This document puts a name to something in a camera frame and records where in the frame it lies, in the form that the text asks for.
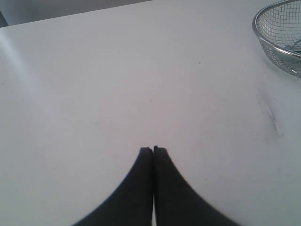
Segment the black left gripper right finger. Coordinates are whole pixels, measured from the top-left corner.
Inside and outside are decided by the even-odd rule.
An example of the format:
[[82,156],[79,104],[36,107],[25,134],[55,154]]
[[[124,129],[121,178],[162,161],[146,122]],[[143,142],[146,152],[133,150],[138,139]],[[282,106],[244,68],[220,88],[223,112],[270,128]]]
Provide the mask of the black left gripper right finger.
[[238,225],[193,190],[163,147],[154,147],[153,170],[155,215],[158,226]]

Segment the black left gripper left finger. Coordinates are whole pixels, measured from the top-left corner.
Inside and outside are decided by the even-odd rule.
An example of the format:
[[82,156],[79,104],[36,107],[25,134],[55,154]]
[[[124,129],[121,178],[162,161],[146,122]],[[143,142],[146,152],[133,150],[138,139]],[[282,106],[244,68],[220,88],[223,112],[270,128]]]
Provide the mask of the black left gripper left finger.
[[151,226],[153,151],[142,147],[120,185],[76,226]]

